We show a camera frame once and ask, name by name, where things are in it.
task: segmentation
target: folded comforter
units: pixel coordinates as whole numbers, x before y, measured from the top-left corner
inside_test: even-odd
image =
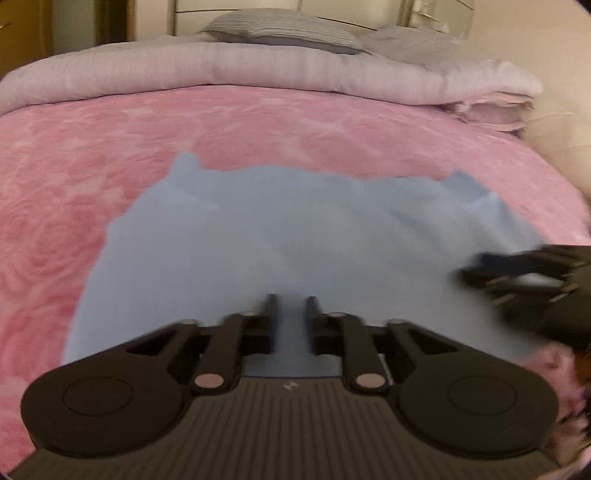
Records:
[[[406,105],[444,105],[492,92],[535,97],[541,82],[500,60],[430,70],[384,56],[164,37],[50,57],[6,75],[0,115],[27,105],[195,85],[339,92]]]

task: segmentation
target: wooden door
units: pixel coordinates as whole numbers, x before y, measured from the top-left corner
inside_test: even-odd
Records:
[[[51,0],[0,0],[0,77],[51,55]]]
[[[95,0],[96,44],[120,43],[128,35],[128,6],[125,0]]]

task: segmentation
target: headboard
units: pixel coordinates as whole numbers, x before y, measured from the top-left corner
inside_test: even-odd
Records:
[[[397,24],[457,36],[467,33],[474,10],[473,0],[135,0],[134,37],[193,35],[217,16],[241,8],[298,10],[338,22],[355,34]]]

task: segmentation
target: pink cloth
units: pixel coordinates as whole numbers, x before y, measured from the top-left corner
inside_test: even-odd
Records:
[[[573,351],[559,343],[551,343],[526,360],[523,366],[544,378],[558,396],[557,424],[546,445],[546,452],[562,465],[576,460],[585,445],[585,428],[589,421],[580,415],[586,405],[584,387],[579,384]],[[589,455],[580,459],[589,462]]]
[[[0,118],[0,469],[32,451],[27,385],[60,362],[109,222],[175,156],[355,177],[467,171],[549,241],[591,244],[578,192],[516,138],[432,108],[331,93],[190,87],[32,106]]]

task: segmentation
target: circular cover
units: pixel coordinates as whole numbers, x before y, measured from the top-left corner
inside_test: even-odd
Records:
[[[38,447],[66,456],[115,455],[146,445],[181,413],[178,384],[151,357],[90,357],[36,380],[21,403]]]
[[[458,455],[491,459],[540,447],[558,409],[541,377],[478,353],[421,362],[395,401],[419,436]]]

